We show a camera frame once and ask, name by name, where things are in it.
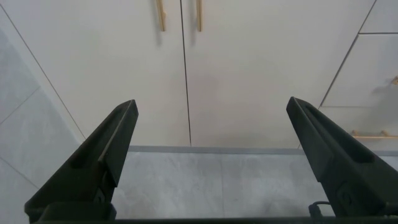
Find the floor tile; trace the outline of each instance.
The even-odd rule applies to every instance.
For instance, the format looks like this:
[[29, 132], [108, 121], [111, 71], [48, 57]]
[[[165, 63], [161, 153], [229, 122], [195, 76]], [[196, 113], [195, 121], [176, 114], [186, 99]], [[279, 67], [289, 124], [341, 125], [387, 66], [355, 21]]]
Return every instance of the floor tile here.
[[0, 125], [0, 157], [38, 187], [77, 147], [76, 139], [42, 90]]
[[0, 30], [0, 123], [38, 87], [25, 63]]
[[129, 152], [113, 195], [117, 218], [223, 216], [216, 154]]
[[309, 216], [311, 203], [327, 201], [305, 156], [223, 155], [222, 166], [225, 217]]
[[0, 223], [28, 223], [24, 212], [37, 188], [0, 159]]

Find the drawer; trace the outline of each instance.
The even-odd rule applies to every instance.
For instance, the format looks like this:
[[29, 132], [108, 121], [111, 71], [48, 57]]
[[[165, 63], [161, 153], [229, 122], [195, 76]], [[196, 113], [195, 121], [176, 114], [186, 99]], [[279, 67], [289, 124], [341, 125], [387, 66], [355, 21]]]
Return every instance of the drawer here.
[[322, 106], [372, 107], [396, 103], [397, 76], [398, 34], [361, 34]]
[[366, 136], [398, 136], [397, 111], [392, 108], [324, 108], [320, 111], [348, 133], [357, 130], [363, 139], [358, 139], [372, 151], [398, 151], [398, 139], [366, 139]]
[[397, 12], [397, 0], [377, 0], [360, 33], [398, 32]]

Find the black cable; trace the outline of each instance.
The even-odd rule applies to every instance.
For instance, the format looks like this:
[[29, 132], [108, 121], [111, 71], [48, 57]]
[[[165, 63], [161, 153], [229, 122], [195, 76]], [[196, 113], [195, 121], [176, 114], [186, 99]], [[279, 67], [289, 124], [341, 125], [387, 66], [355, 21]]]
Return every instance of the black cable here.
[[312, 205], [308, 206], [308, 209], [310, 210], [310, 215], [312, 218], [321, 218], [323, 217], [321, 210], [319, 209], [318, 205], [330, 205], [329, 202], [314, 202]]

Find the kitchen cabinet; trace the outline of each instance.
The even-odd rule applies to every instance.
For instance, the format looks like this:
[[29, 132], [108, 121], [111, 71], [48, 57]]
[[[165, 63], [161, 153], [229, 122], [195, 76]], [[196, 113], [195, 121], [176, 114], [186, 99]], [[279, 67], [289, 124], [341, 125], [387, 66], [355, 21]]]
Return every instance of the kitchen cabinet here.
[[377, 108], [394, 104], [397, 58], [397, 34], [358, 35], [322, 106]]
[[182, 1], [192, 146], [297, 148], [289, 98], [320, 106], [373, 3]]
[[85, 137], [134, 98], [134, 145], [297, 148], [374, 0], [0, 3]]
[[320, 111], [348, 133], [355, 135], [353, 131], [356, 131], [356, 135], [361, 137], [358, 140], [368, 149], [384, 152], [397, 151], [397, 104], [371, 108], [321, 107]]
[[155, 1], [1, 0], [85, 137], [123, 101], [139, 108], [132, 143], [189, 146], [181, 8]]
[[398, 1], [377, 0], [366, 22], [363, 24], [361, 33], [396, 33], [398, 32]]

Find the cabinet handle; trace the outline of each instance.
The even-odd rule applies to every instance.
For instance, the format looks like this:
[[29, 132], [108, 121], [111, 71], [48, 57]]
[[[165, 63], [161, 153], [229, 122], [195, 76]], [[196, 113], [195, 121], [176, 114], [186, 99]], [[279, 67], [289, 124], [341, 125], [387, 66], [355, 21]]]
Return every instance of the cabinet handle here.
[[156, 6], [157, 6], [157, 13], [159, 16], [160, 31], [164, 32], [166, 31], [165, 22], [164, 22], [166, 13], [163, 11], [162, 0], [156, 0]]
[[198, 22], [198, 31], [201, 32], [203, 22], [202, 22], [202, 12], [201, 12], [201, 0], [197, 0], [197, 22]]
[[356, 139], [398, 139], [398, 136], [391, 136], [386, 130], [382, 130], [379, 136], [362, 136], [357, 130], [353, 130], [353, 137]]
[[398, 85], [398, 76], [396, 76], [393, 80], [392, 80], [392, 82], [391, 82], [393, 85]]

